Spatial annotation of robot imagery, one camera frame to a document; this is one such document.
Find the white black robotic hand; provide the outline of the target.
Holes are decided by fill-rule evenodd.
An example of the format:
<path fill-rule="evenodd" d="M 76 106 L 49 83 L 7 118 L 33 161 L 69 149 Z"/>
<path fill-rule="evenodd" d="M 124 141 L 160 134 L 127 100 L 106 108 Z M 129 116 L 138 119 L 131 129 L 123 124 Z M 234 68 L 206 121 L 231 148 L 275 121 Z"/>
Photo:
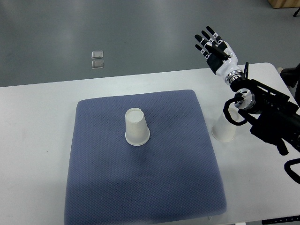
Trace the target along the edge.
<path fill-rule="evenodd" d="M 220 77 L 226 78 L 229 74 L 241 73 L 238 59 L 230 45 L 221 38 L 210 26 L 201 34 L 196 34 L 197 44 L 195 47 L 203 57 L 212 72 Z"/>

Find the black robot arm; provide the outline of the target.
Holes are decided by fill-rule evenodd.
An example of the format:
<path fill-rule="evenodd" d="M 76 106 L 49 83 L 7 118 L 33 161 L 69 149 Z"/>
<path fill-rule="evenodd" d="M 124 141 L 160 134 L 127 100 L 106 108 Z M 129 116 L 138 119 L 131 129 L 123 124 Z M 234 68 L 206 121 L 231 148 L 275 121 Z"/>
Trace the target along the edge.
<path fill-rule="evenodd" d="M 275 145 L 280 155 L 288 155 L 286 143 L 300 149 L 299 107 L 289 96 L 257 80 L 248 78 L 248 64 L 243 72 L 235 72 L 229 79 L 235 92 L 226 101 L 223 113 L 233 125 L 251 124 L 250 133 L 265 143 Z"/>

